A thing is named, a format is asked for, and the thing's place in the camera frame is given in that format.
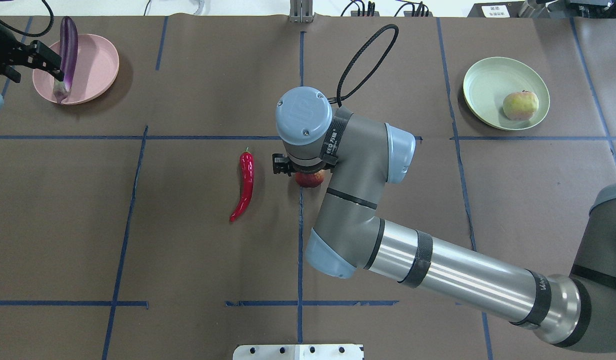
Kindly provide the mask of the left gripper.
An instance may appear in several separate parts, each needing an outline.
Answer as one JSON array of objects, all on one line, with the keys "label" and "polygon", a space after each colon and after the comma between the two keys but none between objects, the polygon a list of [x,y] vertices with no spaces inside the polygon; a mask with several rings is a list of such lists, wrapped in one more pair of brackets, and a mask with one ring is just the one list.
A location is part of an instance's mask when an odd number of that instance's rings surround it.
[{"label": "left gripper", "polygon": [[22,75],[15,66],[25,66],[45,71],[56,81],[63,82],[65,73],[62,70],[51,70],[60,68],[61,61],[61,57],[42,41],[34,39],[30,44],[24,44],[0,23],[0,75],[18,84]]}]

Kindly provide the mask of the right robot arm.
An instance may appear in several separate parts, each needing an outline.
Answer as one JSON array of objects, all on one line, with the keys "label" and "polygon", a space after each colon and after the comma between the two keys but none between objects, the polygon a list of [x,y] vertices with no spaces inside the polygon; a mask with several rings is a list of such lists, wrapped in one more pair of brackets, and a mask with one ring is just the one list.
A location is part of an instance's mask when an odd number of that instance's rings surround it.
[{"label": "right robot arm", "polygon": [[590,205],[568,271],[550,275],[381,215],[386,188],[414,175],[410,132],[335,109],[307,86],[283,94],[274,112],[286,151],[273,156],[274,172],[331,171],[305,251],[313,268],[340,279],[365,269],[459,301],[550,346],[616,353],[616,182]]}]

